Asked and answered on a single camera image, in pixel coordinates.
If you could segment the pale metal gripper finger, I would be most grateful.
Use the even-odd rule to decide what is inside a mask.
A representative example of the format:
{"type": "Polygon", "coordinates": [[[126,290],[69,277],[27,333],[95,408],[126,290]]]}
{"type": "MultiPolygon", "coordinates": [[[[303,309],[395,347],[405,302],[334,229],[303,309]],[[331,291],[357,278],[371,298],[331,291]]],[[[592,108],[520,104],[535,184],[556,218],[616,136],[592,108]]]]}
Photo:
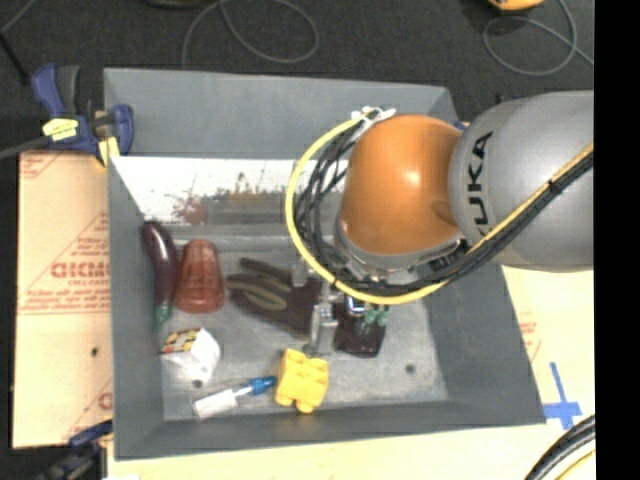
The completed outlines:
{"type": "Polygon", "coordinates": [[[320,278],[304,259],[297,259],[292,267],[292,286],[297,290],[320,291],[320,278]]]}
{"type": "Polygon", "coordinates": [[[327,356],[333,351],[337,320],[331,305],[317,305],[312,312],[310,338],[306,345],[309,356],[327,356]]]}

